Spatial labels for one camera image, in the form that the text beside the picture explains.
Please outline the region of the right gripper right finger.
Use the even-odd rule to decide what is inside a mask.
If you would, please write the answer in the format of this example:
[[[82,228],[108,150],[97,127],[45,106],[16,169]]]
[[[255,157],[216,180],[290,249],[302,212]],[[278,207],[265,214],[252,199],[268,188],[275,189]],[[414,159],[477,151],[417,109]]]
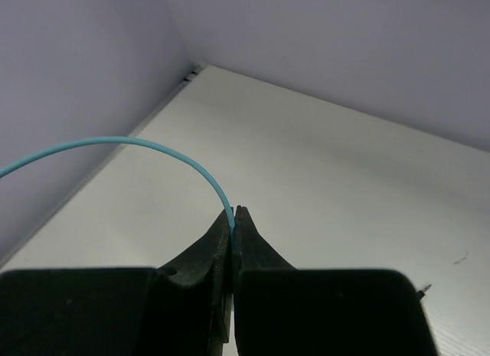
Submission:
[[[421,293],[392,269],[296,269],[238,207],[232,238],[241,355],[435,355]]]

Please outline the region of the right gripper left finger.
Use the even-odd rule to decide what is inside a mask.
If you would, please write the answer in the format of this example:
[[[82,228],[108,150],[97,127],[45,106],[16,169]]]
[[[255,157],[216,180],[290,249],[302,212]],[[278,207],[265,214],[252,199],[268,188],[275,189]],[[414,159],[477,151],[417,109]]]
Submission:
[[[230,338],[230,228],[220,214],[160,267],[1,275],[3,355],[220,355]]]

